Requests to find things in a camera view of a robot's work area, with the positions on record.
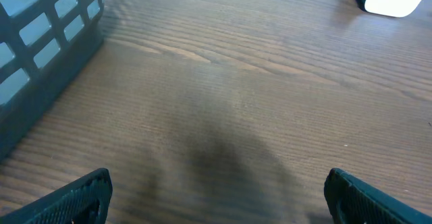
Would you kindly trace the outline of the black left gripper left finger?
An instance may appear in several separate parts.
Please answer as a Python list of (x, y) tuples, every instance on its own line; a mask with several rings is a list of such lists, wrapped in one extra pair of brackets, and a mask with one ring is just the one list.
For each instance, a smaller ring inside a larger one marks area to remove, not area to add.
[(104, 224), (113, 186), (108, 169), (99, 168), (1, 217), (1, 224)]

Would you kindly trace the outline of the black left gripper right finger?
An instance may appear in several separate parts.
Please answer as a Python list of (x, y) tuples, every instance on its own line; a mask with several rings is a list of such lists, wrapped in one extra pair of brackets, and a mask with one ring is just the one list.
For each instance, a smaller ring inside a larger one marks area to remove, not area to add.
[(431, 217), (377, 188), (333, 168), (324, 184), (324, 196), (337, 224), (431, 224)]

